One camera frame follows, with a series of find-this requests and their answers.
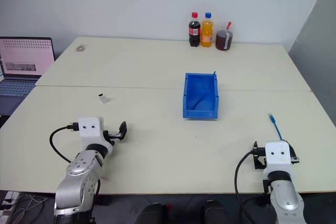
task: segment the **laptop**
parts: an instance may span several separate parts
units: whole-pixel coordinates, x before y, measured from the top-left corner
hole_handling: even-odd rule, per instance
[[[0,115],[11,115],[55,62],[51,38],[0,37]]]

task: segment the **laptop keyboard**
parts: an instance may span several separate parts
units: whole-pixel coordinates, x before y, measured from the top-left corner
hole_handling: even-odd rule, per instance
[[[8,95],[13,97],[26,97],[35,87],[33,82],[0,82],[0,95]]]

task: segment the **floor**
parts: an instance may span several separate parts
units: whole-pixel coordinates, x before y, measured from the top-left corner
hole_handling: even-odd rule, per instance
[[[0,191],[0,199],[5,196]],[[34,224],[52,223],[54,199],[51,196],[44,205],[41,214],[33,222]],[[242,198],[249,198],[252,195],[242,195]],[[336,224],[336,193],[325,194],[303,194],[305,203],[304,216],[308,224]],[[170,211],[172,223],[200,224],[199,209],[208,200],[214,199],[220,202],[227,210],[233,224],[238,224],[238,202],[235,195],[130,195],[130,196],[101,196],[100,201],[105,206],[95,206],[93,216],[97,224],[130,224],[135,223],[136,218],[144,207],[150,203],[160,202],[167,204]],[[17,209],[25,207],[29,201],[18,204]],[[20,222],[31,224],[31,221],[38,215],[41,206],[27,212]],[[275,223],[275,217],[270,206],[259,206],[255,201],[247,204],[247,209],[255,218],[257,223]]]

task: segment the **brown liquid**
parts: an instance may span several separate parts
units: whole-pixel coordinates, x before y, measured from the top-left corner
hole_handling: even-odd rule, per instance
[[[227,48],[224,49],[225,40],[226,40],[226,37],[227,37],[226,33],[229,33],[230,36],[229,36],[229,40],[228,40],[228,43],[227,43]],[[218,50],[221,50],[221,51],[229,50],[230,47],[231,47],[232,38],[233,38],[233,34],[230,31],[225,31],[225,30],[218,31],[217,36],[216,36],[216,48]]]

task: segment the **orange soda bottle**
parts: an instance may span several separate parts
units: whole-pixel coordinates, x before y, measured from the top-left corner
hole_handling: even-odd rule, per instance
[[[212,26],[214,23],[211,20],[211,13],[205,13],[205,20],[202,22],[201,45],[202,47],[210,47],[212,41]]]

